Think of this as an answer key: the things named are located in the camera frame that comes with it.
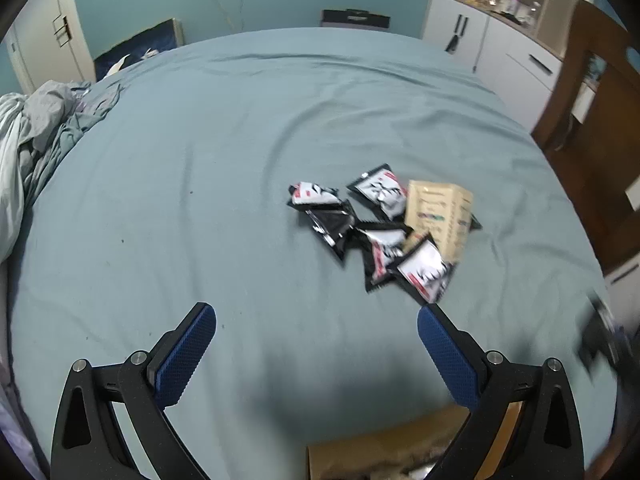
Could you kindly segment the tan sachet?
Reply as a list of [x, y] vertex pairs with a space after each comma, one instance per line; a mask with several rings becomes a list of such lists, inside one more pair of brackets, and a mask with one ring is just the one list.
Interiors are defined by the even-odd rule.
[[458, 263], [471, 229], [473, 194], [459, 185], [411, 180], [405, 225], [412, 232], [406, 252], [430, 234], [446, 263]]

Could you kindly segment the lilac pillow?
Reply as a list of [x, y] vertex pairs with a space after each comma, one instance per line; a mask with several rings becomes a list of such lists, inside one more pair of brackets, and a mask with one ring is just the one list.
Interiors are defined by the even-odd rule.
[[9, 452], [11, 465], [17, 466], [17, 477], [49, 478], [49, 464], [22, 408], [6, 362], [1, 362], [1, 445]]

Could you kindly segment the brown cardboard box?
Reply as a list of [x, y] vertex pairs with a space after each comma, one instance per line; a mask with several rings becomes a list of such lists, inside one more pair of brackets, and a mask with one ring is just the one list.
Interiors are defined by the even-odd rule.
[[469, 410], [449, 404], [396, 427], [313, 444], [308, 479], [425, 479], [454, 440]]

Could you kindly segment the brown wooden chair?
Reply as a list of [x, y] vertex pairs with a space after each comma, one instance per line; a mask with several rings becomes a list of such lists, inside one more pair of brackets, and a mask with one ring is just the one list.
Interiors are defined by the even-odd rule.
[[[533, 138], [559, 178], [605, 274], [639, 252], [639, 73], [629, 32], [593, 4], [575, 6], [558, 79]], [[590, 58], [605, 68], [584, 120], [570, 124]]]

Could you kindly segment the teal bed sheet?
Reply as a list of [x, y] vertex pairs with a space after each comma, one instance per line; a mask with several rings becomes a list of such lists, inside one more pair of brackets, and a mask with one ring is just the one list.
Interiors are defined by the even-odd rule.
[[396, 426], [450, 396], [418, 306], [364, 288], [288, 206], [288, 188], [399, 180], [473, 193], [480, 229], [442, 310], [509, 360], [565, 366], [587, 457], [615, 379], [575, 354], [600, 266], [540, 149], [446, 53], [388, 32], [265, 30], [190, 44], [116, 76], [122, 94], [70, 151], [10, 266], [16, 388], [43, 451], [73, 362], [119, 363], [199, 301], [217, 331], [168, 417], [213, 479], [301, 479], [314, 442]]

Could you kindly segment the grey crumpled duvet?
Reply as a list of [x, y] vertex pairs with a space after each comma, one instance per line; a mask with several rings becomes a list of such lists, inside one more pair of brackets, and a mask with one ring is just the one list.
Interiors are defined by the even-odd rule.
[[118, 103], [122, 86], [49, 80], [29, 96], [1, 97], [1, 259], [13, 252], [28, 208], [82, 137]]

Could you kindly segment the white cabinet with drawers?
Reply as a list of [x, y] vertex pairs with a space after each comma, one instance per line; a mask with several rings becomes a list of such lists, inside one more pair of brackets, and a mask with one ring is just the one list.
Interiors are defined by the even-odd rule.
[[[559, 77], [578, 1], [428, 0], [422, 28], [422, 38], [427, 44], [445, 51], [498, 96], [555, 177], [533, 138], [533, 130]], [[584, 1], [616, 21], [593, 0]], [[616, 23], [626, 29], [620, 22]], [[627, 58], [639, 73], [631, 59], [639, 45], [633, 36], [631, 38], [634, 46], [627, 50]], [[584, 120], [604, 68], [602, 58], [595, 55], [590, 58], [570, 118], [572, 126]], [[638, 186], [639, 178], [628, 188], [627, 195], [639, 211]], [[638, 255], [608, 274], [602, 271], [603, 274], [615, 280]]]

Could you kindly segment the white wardrobe door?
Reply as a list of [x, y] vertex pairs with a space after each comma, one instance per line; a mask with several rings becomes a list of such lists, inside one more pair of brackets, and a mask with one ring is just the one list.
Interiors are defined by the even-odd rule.
[[75, 0], [27, 0], [4, 43], [25, 93], [49, 80], [96, 81]]

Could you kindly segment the dark blue framed picture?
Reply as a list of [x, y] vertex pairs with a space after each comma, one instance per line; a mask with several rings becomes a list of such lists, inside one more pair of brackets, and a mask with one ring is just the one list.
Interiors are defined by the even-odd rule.
[[174, 50], [184, 45], [182, 25], [179, 20], [170, 18], [151, 28], [138, 32], [137, 35], [116, 44], [110, 50], [100, 54], [93, 60], [96, 80], [100, 81], [116, 65], [122, 67], [134, 64], [157, 55], [157, 53]]

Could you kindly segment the black bag behind bed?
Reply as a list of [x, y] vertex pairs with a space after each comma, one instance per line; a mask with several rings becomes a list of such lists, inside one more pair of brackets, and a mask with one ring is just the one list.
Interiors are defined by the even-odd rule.
[[390, 29], [390, 17], [386, 15], [370, 13], [369, 11], [365, 10], [326, 9], [321, 13], [320, 26], [382, 30], [382, 32], [386, 32], [386, 30]]

